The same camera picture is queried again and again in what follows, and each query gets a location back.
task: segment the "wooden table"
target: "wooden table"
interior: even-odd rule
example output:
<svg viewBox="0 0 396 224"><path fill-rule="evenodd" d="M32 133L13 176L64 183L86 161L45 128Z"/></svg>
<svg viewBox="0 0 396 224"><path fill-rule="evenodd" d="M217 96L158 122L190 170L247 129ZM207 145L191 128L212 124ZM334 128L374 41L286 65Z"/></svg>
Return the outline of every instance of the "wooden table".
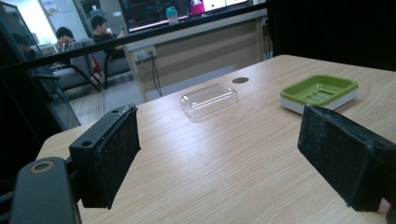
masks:
<svg viewBox="0 0 396 224"><path fill-rule="evenodd" d="M142 150L111 210L79 205L83 223L385 223L347 207L297 148L302 116L279 104L279 92L315 74L357 80L357 99L336 111L396 142L396 73L278 56L140 105ZM216 83L239 102L186 117L179 98ZM52 136L39 158L67 158L89 127Z"/></svg>

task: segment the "soap dish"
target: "soap dish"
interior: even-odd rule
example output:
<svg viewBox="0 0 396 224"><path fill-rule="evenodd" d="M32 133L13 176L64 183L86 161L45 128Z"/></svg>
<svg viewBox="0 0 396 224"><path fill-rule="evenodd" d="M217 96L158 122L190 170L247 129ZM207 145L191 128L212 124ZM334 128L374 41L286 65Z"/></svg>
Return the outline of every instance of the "soap dish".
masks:
<svg viewBox="0 0 396 224"><path fill-rule="evenodd" d="M304 106L308 104L335 109L355 99L358 87L358 82L352 79L314 75L283 89L280 103L299 114L304 113Z"/></svg>
<svg viewBox="0 0 396 224"><path fill-rule="evenodd" d="M180 98L180 106L191 118L198 118L238 102L235 90L216 84L191 92Z"/></svg>

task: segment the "electrical socket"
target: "electrical socket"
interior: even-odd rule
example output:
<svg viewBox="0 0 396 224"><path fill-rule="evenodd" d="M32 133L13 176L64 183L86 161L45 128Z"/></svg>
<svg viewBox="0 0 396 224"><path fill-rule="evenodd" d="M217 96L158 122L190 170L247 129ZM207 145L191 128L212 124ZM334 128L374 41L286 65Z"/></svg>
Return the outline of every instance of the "electrical socket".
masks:
<svg viewBox="0 0 396 224"><path fill-rule="evenodd" d="M150 58L151 57L149 54L150 52L152 53L153 57L157 56L157 52L155 51L154 45L147 46L141 49L132 50L132 53L134 54L134 61L140 62L140 60L145 60L147 58Z"/></svg>

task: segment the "seated person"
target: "seated person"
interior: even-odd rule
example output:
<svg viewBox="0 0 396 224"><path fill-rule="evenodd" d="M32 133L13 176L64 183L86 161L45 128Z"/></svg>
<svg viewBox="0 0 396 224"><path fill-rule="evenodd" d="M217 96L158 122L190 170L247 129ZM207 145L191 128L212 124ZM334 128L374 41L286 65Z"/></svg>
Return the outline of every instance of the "seated person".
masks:
<svg viewBox="0 0 396 224"><path fill-rule="evenodd" d="M69 51L76 42L73 37L73 33L66 27L59 27L59 29L56 31L56 38L58 38L59 52Z"/></svg>
<svg viewBox="0 0 396 224"><path fill-rule="evenodd" d="M93 41L95 43L100 43L108 40L114 40L115 38L124 37L125 33L123 30L117 36L107 33L107 20L101 16L94 16L91 19L91 26L93 29ZM111 55L111 58L122 58L125 57L125 53L122 46L116 46L115 48L104 48L106 54Z"/></svg>
<svg viewBox="0 0 396 224"><path fill-rule="evenodd" d="M36 58L35 51L29 46L25 38L19 34L12 34L12 37L15 40L15 43L20 47L20 50L26 59L26 61L30 61Z"/></svg>

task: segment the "green tray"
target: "green tray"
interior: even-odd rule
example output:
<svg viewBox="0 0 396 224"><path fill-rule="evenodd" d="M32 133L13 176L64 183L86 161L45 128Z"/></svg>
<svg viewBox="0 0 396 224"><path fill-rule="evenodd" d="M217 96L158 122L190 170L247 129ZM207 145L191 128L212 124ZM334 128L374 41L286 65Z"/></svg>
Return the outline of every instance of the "green tray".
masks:
<svg viewBox="0 0 396 224"><path fill-rule="evenodd" d="M352 79L314 75L283 89L280 92L281 104L301 114L307 104L335 109L356 98L358 87ZM290 104L300 108L290 108Z"/></svg>

